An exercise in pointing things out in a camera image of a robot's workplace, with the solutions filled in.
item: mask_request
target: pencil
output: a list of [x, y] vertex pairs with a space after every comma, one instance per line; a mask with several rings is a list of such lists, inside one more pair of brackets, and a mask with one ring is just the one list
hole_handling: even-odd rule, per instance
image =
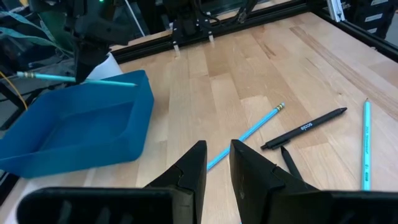
[[371, 190], [371, 102], [363, 105], [362, 190]]
[[294, 164], [292, 156], [290, 156], [290, 153], [288, 152], [288, 150], [286, 150], [285, 147], [281, 146], [280, 153], [282, 154], [282, 157], [284, 158], [284, 161], [287, 165], [287, 168], [289, 169], [290, 174], [292, 174], [292, 176], [302, 180], [303, 178], [301, 177], [300, 172], [296, 167], [296, 164]]
[[[76, 79], [73, 77], [64, 77], [60, 75], [46, 75], [35, 72], [17, 72], [18, 77], [24, 78], [39, 78], [44, 80], [56, 80], [61, 82], [76, 82]], [[90, 80], [86, 79], [84, 83], [92, 83], [92, 84], [102, 84], [102, 85], [117, 85], [117, 86], [137, 86], [135, 83], [126, 83], [126, 82], [115, 82], [115, 81], [106, 81], [106, 80]]]
[[[269, 112], [265, 117], [263, 117], [260, 121], [258, 121], [253, 127], [247, 130], [241, 137], [239, 137], [240, 141], [246, 140], [251, 134], [257, 131], [263, 124], [269, 121], [275, 114], [277, 114], [281, 109], [285, 107], [285, 103], [279, 104], [275, 107], [271, 112]], [[207, 171], [213, 168], [219, 161], [221, 161], [224, 157], [229, 154], [229, 146], [225, 148], [218, 156], [216, 156], [212, 161], [207, 163]]]

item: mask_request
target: blue plastic tray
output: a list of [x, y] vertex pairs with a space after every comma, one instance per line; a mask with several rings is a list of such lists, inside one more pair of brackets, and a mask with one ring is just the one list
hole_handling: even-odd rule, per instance
[[0, 169], [38, 177], [137, 159], [154, 97], [145, 71], [107, 80], [136, 87], [83, 84], [39, 97], [0, 140]]

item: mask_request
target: pen clip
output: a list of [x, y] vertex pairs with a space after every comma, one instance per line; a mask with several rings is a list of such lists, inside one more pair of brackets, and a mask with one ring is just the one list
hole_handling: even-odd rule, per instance
[[284, 142], [281, 142], [281, 143], [279, 143], [279, 144], [277, 144], [277, 145], [275, 145], [275, 146], [272, 146], [271, 149], [280, 148], [281, 146], [283, 146], [283, 145], [285, 145], [285, 144], [287, 144], [287, 143], [289, 143], [289, 142], [290, 142], [290, 139], [288, 139], [288, 140], [286, 140], [286, 141], [284, 141]]

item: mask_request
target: wooden tabletop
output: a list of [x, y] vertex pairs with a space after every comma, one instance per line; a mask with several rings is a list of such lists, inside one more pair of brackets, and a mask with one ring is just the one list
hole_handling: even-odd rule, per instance
[[[46, 186], [142, 187], [198, 140], [208, 160], [273, 107], [286, 107], [245, 143], [283, 169], [280, 151], [266, 141], [339, 107], [343, 116], [286, 145], [308, 183], [319, 189], [358, 190], [362, 113], [372, 102], [372, 190], [398, 189], [398, 64], [314, 16], [282, 21], [121, 65], [144, 69], [155, 105], [140, 159], [134, 162], [18, 181], [0, 209], [15, 223], [27, 193]], [[229, 161], [207, 176], [203, 223], [239, 223]]]

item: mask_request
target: light blue pencil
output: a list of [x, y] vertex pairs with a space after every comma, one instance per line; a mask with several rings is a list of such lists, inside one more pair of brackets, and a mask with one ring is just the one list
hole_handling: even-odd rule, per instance
[[[239, 140], [240, 141], [246, 140], [251, 134], [253, 134], [255, 131], [257, 131], [263, 124], [265, 124], [267, 121], [269, 121], [273, 116], [275, 116], [275, 114], [277, 114], [284, 107], [285, 107], [285, 103], [279, 104], [269, 114], [267, 114], [265, 117], [263, 117], [252, 128], [250, 128], [241, 137], [239, 137]], [[209, 171], [211, 168], [213, 168], [220, 160], [222, 160], [228, 154], [229, 154], [229, 146], [226, 149], [224, 149], [224, 151], [222, 151], [218, 156], [216, 156], [212, 161], [207, 163], [207, 171]]]
[[362, 190], [371, 190], [371, 102], [363, 104]]
[[[44, 80], [56, 80], [61, 82], [76, 82], [76, 79], [73, 77], [64, 77], [60, 75], [46, 75], [35, 72], [17, 72], [18, 77], [24, 78], [39, 78]], [[114, 82], [114, 81], [106, 81], [106, 80], [90, 80], [86, 79], [84, 83], [92, 83], [92, 84], [102, 84], [102, 85], [117, 85], [117, 86], [129, 86], [134, 87], [137, 86], [135, 83], [126, 83], [126, 82]]]

